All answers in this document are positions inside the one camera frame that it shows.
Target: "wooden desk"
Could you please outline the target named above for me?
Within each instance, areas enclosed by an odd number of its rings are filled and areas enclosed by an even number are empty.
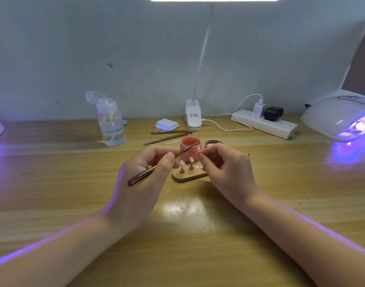
[[[299,123],[298,117],[285,119]],[[103,207],[122,162],[154,139],[150,132],[156,120],[131,120],[125,127],[127,143],[116,148],[104,146],[96,121],[5,123],[0,137],[0,256]],[[177,120],[184,129],[183,120]],[[239,127],[217,121],[226,129]],[[264,192],[365,247],[365,138],[348,148],[304,125],[295,139],[286,141],[258,130],[227,133],[209,122],[195,136],[251,153]],[[104,252],[70,286],[313,284],[208,178],[185,184],[168,178],[146,223]]]

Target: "desk lamp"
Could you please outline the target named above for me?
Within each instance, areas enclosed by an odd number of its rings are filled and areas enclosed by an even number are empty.
[[[196,79],[195,79],[194,87],[193,87],[193,96],[191,99],[189,99],[185,102],[185,122],[187,124],[188,129],[190,129],[190,130],[201,129],[201,125],[202,125],[201,108],[200,108],[199,101],[196,99],[196,89],[197,89],[197,80],[199,78],[199,74],[200,74],[200,70],[201,70],[202,60],[204,58],[206,45],[208,43],[208,37],[209,37],[210,27],[211,27],[211,23],[212,23],[215,3],[216,2],[261,2],[261,1],[275,2],[275,1],[279,1],[279,0],[150,0],[150,1],[152,1],[152,2],[208,2],[211,4],[208,28],[207,28],[207,31],[205,34],[204,44],[203,44],[202,50],[201,50],[199,67],[197,69],[197,75],[196,75]]]

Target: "pink cup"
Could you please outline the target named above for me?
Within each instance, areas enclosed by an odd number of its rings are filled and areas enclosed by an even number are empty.
[[[199,143],[197,146],[194,146],[189,151],[186,151],[181,155],[180,160],[184,160],[185,163],[190,163],[189,157],[192,157],[195,161],[199,161],[199,153],[201,152],[202,145],[201,140],[196,137],[185,137],[181,140],[180,150],[185,149],[186,147]]]

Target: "power strip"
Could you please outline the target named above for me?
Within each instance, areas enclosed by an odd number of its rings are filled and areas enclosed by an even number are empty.
[[[274,136],[289,139],[289,137],[295,137],[295,129],[298,127],[297,124],[286,122],[284,120],[276,120],[274,122],[265,120],[262,118],[254,117],[253,112],[250,110],[239,110],[233,113],[231,120],[235,122],[242,122],[246,125],[251,126],[254,129],[272,134]]]

